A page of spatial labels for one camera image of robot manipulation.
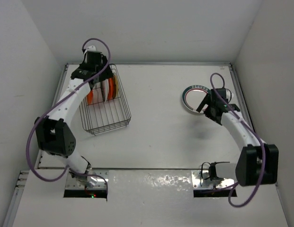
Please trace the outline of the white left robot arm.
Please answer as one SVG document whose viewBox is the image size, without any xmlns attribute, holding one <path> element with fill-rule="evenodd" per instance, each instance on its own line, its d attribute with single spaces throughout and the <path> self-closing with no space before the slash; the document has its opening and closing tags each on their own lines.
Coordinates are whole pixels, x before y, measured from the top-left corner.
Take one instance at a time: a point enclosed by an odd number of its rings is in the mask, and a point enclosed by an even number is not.
<svg viewBox="0 0 294 227">
<path fill-rule="evenodd" d="M 58 158 L 69 167 L 70 174 L 81 185 L 94 186 L 91 164 L 76 150 L 76 138 L 70 124 L 82 101 L 97 83 L 110 72 L 107 58 L 91 45 L 84 51 L 84 60 L 71 74 L 69 84 L 53 108 L 43 118 L 36 119 L 36 137 L 39 149 Z"/>
</svg>

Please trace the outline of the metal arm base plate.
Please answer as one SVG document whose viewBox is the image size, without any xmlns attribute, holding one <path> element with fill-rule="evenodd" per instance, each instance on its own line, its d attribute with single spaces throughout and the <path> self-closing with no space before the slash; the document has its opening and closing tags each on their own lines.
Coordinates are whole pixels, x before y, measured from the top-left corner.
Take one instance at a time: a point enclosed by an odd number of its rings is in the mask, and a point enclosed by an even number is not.
<svg viewBox="0 0 294 227">
<path fill-rule="evenodd" d="M 194 190 L 215 190 L 215 189 L 229 189 L 235 184 L 233 179 L 222 178 L 218 180 L 208 179 L 208 171 L 201 169 L 191 170 L 192 186 Z"/>
</svg>

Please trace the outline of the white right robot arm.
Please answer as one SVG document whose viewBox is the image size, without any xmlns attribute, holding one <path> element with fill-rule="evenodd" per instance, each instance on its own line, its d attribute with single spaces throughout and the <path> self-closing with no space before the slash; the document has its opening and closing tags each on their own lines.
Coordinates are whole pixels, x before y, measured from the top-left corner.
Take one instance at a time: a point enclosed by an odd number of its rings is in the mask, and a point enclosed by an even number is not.
<svg viewBox="0 0 294 227">
<path fill-rule="evenodd" d="M 261 184 L 275 184 L 279 156 L 277 146 L 267 144 L 254 135 L 254 131 L 243 119 L 239 107 L 227 102 L 225 88 L 211 89 L 196 111 L 200 112 L 207 105 L 204 115 L 225 127 L 239 147 L 241 154 L 235 168 L 239 185 L 256 185 L 261 173 L 263 173 Z"/>
</svg>

